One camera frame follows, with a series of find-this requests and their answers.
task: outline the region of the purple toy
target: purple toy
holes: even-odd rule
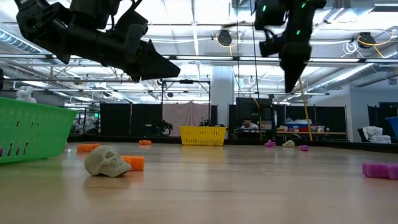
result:
[[[308,152],[308,146],[306,146],[306,145],[300,146],[300,151]]]
[[[366,163],[362,164],[362,173],[365,177],[396,180],[398,179],[398,165]]]
[[[271,140],[268,140],[267,143],[264,144],[265,147],[275,147],[276,142],[272,142]]]

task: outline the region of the yellow plastic basket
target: yellow plastic basket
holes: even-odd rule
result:
[[[180,126],[183,145],[222,146],[226,127],[191,127]]]

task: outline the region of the green plastic basket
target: green plastic basket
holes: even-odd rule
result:
[[[0,164],[59,156],[77,111],[0,98]]]

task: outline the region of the seated person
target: seated person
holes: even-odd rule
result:
[[[245,129],[245,130],[255,130],[255,129],[259,129],[259,126],[252,123],[251,120],[244,120],[243,121],[243,125],[241,126],[241,129]]]

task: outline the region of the skull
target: skull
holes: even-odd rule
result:
[[[85,168],[91,175],[104,174],[109,177],[117,177],[131,170],[130,164],[110,146],[99,146],[92,150],[86,157]]]

